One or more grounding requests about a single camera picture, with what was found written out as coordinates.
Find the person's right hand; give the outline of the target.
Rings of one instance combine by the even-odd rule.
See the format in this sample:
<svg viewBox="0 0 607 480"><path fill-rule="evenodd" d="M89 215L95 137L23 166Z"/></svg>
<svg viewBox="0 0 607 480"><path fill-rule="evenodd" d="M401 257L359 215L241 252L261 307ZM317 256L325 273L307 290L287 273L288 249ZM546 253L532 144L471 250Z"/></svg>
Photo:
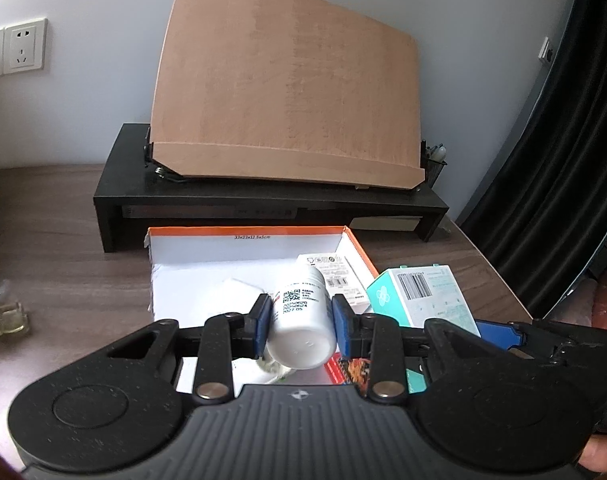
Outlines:
<svg viewBox="0 0 607 480"><path fill-rule="evenodd" d="M607 436L596 434L584 447L579 464L599 474L607 474Z"/></svg>

